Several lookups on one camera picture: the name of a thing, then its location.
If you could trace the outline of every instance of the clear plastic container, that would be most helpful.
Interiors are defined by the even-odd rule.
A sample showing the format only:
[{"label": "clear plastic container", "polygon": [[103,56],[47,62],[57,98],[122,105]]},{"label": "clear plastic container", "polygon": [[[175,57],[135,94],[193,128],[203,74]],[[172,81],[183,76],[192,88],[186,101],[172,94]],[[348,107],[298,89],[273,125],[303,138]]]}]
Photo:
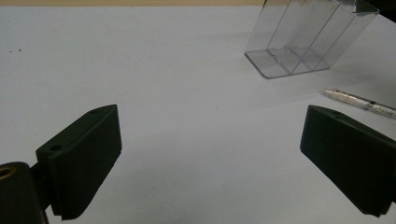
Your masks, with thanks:
[{"label": "clear plastic container", "polygon": [[245,55],[269,78],[328,69],[378,12],[364,0],[266,0]]}]

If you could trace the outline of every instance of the silver pen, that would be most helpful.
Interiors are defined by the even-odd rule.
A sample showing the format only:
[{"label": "silver pen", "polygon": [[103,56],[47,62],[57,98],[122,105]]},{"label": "silver pen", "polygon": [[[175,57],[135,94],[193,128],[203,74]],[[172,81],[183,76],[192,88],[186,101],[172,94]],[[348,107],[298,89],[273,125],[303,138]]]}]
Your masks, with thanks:
[{"label": "silver pen", "polygon": [[377,114],[396,119],[396,109],[387,105],[381,105],[374,101],[364,99],[362,97],[352,95],[350,93],[339,90],[325,90],[324,94],[334,100],[354,105],[365,110],[370,110]]}]

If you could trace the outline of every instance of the white table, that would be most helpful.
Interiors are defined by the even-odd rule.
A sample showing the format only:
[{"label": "white table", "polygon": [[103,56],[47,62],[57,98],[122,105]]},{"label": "white table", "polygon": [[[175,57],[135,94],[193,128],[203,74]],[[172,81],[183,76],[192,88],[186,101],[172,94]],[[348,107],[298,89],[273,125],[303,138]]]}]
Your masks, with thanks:
[{"label": "white table", "polygon": [[[395,223],[363,215],[299,149],[308,105],[396,139],[396,24],[378,16],[331,69],[264,79],[244,57],[260,7],[0,7],[0,164],[117,104],[123,150],[70,223]],[[47,210],[51,224],[60,217]]]}]

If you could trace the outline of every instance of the screw hole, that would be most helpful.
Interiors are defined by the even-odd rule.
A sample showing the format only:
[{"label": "screw hole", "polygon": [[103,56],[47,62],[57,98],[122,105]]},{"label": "screw hole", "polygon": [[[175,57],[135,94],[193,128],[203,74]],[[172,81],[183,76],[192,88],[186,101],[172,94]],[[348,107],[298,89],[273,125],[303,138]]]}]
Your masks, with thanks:
[{"label": "screw hole", "polygon": [[0,168],[0,180],[6,179],[7,177],[13,175],[17,169],[15,167],[3,167]]},{"label": "screw hole", "polygon": [[51,150],[51,151],[59,151],[61,149],[62,149],[62,145],[55,145],[55,146],[52,146],[49,150]]}]

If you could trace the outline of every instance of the transparent acrylic box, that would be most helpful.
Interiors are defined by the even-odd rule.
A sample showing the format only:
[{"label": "transparent acrylic box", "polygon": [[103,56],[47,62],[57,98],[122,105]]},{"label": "transparent acrylic box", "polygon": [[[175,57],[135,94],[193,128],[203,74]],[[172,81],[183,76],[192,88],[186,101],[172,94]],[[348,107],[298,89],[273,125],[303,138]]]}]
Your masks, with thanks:
[{"label": "transparent acrylic box", "polygon": [[328,69],[377,14],[364,0],[266,0],[245,55],[269,78]]}]

